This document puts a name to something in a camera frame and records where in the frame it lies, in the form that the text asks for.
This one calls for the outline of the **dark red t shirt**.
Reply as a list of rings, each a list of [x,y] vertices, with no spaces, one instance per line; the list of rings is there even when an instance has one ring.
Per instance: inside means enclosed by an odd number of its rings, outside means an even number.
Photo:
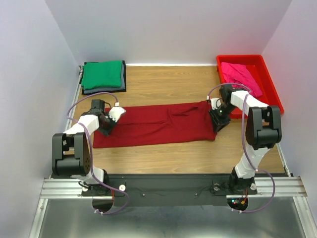
[[[214,141],[206,101],[126,107],[109,136],[94,133],[94,148],[142,146],[191,141]]]

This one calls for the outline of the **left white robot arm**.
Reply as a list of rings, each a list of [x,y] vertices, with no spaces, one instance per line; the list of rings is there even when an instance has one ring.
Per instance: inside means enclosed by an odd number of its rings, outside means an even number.
[[[53,175],[78,179],[83,192],[93,195],[114,195],[114,190],[103,186],[109,183],[107,172],[93,165],[91,135],[97,130],[110,135],[126,112],[118,102],[108,111],[106,104],[103,100],[92,100],[91,108],[70,129],[52,137]]]

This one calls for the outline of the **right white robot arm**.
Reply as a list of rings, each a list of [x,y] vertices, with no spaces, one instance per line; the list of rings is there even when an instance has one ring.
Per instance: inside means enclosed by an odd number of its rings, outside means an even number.
[[[213,131],[218,133],[229,125],[230,114],[239,109],[242,112],[243,155],[229,180],[214,183],[213,190],[218,195],[256,190],[254,177],[262,158],[282,139],[280,108],[254,98],[251,89],[240,83],[222,83],[218,88],[220,97],[207,95]]]

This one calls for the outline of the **pink t shirt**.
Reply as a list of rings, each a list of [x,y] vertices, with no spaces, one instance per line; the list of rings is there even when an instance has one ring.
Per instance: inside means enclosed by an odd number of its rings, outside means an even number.
[[[251,95],[259,98],[263,95],[259,85],[245,65],[222,62],[222,75],[225,83],[239,83],[251,90]]]

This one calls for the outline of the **folded green t shirt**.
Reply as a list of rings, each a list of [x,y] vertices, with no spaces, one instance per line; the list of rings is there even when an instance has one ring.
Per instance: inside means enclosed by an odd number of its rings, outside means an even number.
[[[87,62],[83,66],[81,85],[85,90],[111,87],[120,88],[122,61]]]

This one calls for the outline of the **red plastic bin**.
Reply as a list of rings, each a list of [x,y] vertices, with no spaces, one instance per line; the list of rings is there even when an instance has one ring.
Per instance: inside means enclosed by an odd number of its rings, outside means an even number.
[[[279,106],[281,114],[284,114],[284,108],[261,55],[218,55],[216,62],[221,83],[225,83],[221,66],[223,62],[244,65],[263,93],[259,100],[269,105]]]

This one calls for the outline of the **aluminium rail frame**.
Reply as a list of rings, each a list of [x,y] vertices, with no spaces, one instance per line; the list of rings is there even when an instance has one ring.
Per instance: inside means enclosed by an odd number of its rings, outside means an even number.
[[[94,150],[94,164],[109,175],[229,174],[242,156],[241,122],[216,140]],[[33,238],[307,238],[315,235],[299,177],[289,174],[280,146],[260,165],[273,173],[256,178],[248,213],[229,206],[115,207],[93,205],[77,180],[48,178],[31,230]],[[270,200],[272,182],[276,195]]]

